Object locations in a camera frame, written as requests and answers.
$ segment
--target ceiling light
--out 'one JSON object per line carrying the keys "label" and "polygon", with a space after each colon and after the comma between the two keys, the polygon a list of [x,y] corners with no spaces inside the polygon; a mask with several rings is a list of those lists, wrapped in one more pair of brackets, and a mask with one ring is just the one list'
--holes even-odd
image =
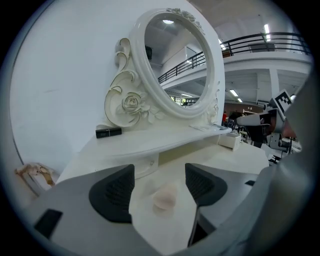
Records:
{"label": "ceiling light", "polygon": [[266,35],[266,40],[267,40],[267,41],[270,41],[271,38],[270,38],[270,35],[268,34],[268,33],[270,33],[268,24],[265,24],[265,25],[264,25],[264,31],[265,31],[265,33],[267,34],[267,35]]}
{"label": "ceiling light", "polygon": [[165,24],[172,24],[172,23],[174,23],[174,21],[172,21],[172,20],[167,20],[167,19],[164,19],[163,22],[164,22]]}
{"label": "ceiling light", "polygon": [[236,94],[235,90],[230,90],[229,92],[232,93],[233,96],[238,97],[238,94]]}
{"label": "ceiling light", "polygon": [[225,49],[226,49],[226,47],[222,44],[222,42],[220,41],[220,39],[219,39],[219,44],[220,44],[222,50],[225,50]]}

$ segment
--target oval mirror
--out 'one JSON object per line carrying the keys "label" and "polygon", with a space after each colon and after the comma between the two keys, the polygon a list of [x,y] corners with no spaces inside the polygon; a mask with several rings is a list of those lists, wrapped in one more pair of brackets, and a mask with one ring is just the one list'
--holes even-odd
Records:
{"label": "oval mirror", "polygon": [[156,16],[145,29],[144,43],[158,86],[179,106],[192,108],[207,79],[206,58],[196,37],[179,19]]}

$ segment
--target balcony railing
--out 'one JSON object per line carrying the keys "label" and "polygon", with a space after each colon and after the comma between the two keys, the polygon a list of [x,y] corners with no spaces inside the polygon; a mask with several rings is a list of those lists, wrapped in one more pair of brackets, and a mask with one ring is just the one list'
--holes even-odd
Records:
{"label": "balcony railing", "polygon": [[[300,34],[287,32],[251,34],[225,41],[220,45],[222,56],[224,58],[246,52],[256,53],[290,51],[293,53],[298,52],[311,55],[308,45]],[[194,69],[198,66],[204,65],[205,63],[206,58],[203,51],[199,52],[161,75],[158,78],[158,81],[161,84],[187,70]]]}

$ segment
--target tissue box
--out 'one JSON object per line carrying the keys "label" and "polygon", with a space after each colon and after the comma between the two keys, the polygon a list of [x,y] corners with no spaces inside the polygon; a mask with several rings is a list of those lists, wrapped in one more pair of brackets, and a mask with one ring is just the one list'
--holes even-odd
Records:
{"label": "tissue box", "polygon": [[231,148],[233,151],[239,148],[241,141],[241,135],[235,133],[227,133],[220,135],[218,144],[221,146],[225,146],[227,148]]}

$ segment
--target white column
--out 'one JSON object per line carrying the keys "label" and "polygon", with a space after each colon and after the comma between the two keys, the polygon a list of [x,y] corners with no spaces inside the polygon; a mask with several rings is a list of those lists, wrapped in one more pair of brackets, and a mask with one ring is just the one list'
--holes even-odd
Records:
{"label": "white column", "polygon": [[271,95],[272,97],[274,97],[280,91],[278,72],[275,68],[270,68],[269,71],[270,71],[270,81],[271,81]]}

